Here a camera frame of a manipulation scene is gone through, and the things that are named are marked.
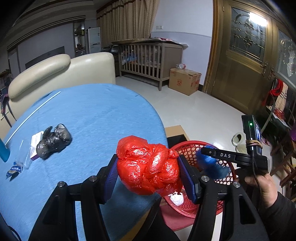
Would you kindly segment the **right hand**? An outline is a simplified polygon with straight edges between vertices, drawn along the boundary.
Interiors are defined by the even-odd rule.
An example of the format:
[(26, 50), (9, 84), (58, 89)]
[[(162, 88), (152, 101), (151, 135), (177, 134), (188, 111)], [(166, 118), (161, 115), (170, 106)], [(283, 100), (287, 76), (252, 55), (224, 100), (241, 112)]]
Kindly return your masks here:
[(262, 205), (265, 208), (271, 207), (278, 198), (278, 190), (269, 173), (264, 175), (247, 176), (243, 169), (235, 170), (236, 181), (246, 183), (247, 186), (257, 187), (260, 190)]

